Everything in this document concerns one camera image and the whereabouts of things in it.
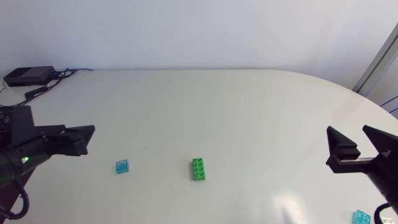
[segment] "white table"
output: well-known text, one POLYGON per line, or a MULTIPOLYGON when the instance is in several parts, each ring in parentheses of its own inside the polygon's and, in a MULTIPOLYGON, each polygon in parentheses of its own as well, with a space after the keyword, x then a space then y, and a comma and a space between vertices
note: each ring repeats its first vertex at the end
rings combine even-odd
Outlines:
MULTIPOLYGON (((0 103, 33 88, 5 90, 0 103)), ((36 169, 28 214, 6 223, 351 223, 385 200, 364 174, 325 165, 327 126, 361 157, 376 155, 364 124, 398 135, 398 121, 362 96, 276 70, 81 71, 29 105, 36 125, 96 131, 87 156, 36 169), (204 181, 192 180, 195 157, 204 181), (122 159, 131 167, 118 175, 122 159)))

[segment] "blue plastic cube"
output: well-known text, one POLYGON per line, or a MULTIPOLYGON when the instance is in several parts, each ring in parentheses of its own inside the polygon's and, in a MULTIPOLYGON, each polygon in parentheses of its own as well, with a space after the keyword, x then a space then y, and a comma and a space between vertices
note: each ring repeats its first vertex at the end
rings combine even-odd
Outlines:
POLYGON ((357 210, 354 212, 353 215, 353 223, 354 224, 370 224, 371 222, 371 216, 360 211, 357 210))
POLYGON ((116 162, 116 172, 118 174, 129 171, 129 161, 127 159, 116 162))

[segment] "black cable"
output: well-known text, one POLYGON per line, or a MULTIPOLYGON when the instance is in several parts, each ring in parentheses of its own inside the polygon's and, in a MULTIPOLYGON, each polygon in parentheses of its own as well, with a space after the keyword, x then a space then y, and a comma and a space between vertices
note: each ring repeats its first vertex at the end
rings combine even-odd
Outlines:
POLYGON ((15 185, 19 193, 21 194, 22 201, 24 202, 24 205, 22 207, 22 210, 18 214, 14 214, 11 211, 7 211, 3 208, 0 207, 0 216, 3 216, 5 218, 8 218, 10 220, 16 220, 24 217, 29 209, 29 198, 27 196, 27 193, 24 189, 24 186, 18 181, 18 180, 13 180, 12 183, 15 185))
POLYGON ((5 90, 6 89, 6 86, 5 86, 5 84, 4 84, 4 80, 2 80, 2 89, 0 90, 0 93, 3 91, 3 90, 5 90))
POLYGON ((374 224, 382 224, 383 222, 381 221, 380 218, 380 212, 383 211, 385 208, 389 208, 391 205, 389 203, 384 203, 380 206, 378 206, 378 208, 376 209, 376 211, 374 211, 374 224))
POLYGON ((386 105, 386 104, 390 103, 391 101, 393 101, 393 100, 394 100, 394 99, 396 99, 396 98, 398 98, 398 96, 396 96, 396 97, 394 97, 393 99, 391 99, 391 100, 389 100, 389 101, 387 101, 387 102, 383 103, 383 104, 382 104, 382 105, 380 105, 380 106, 384 106, 384 105, 386 105))
POLYGON ((17 104, 15 104, 15 105, 10 105, 10 106, 24 106, 24 105, 27 104, 28 102, 30 102, 30 101, 36 99, 37 97, 43 95, 44 93, 50 91, 52 88, 54 88, 56 85, 58 85, 64 78, 70 77, 71 75, 73 75, 73 74, 76 73, 77 71, 78 71, 78 69, 69 69, 69 68, 67 68, 67 69, 65 69, 65 71, 62 71, 62 72, 55 72, 55 73, 53 74, 53 77, 57 77, 57 78, 55 78, 55 79, 57 79, 57 81, 56 81, 52 86, 48 86, 48 89, 47 89, 47 90, 45 90, 45 91, 43 91, 43 92, 41 92, 41 93, 39 93, 39 94, 37 94, 37 95, 34 95, 34 96, 30 97, 29 99, 26 99, 26 100, 24 100, 24 101, 22 101, 22 102, 20 102, 20 103, 17 103, 17 104))

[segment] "green light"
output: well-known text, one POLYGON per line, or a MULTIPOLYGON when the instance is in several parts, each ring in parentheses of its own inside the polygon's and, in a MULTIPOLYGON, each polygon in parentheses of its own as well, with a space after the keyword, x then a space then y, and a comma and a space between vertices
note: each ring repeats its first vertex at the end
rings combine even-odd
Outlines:
POLYGON ((22 163, 25 163, 25 162, 27 162, 29 160, 29 157, 23 157, 22 158, 22 163))

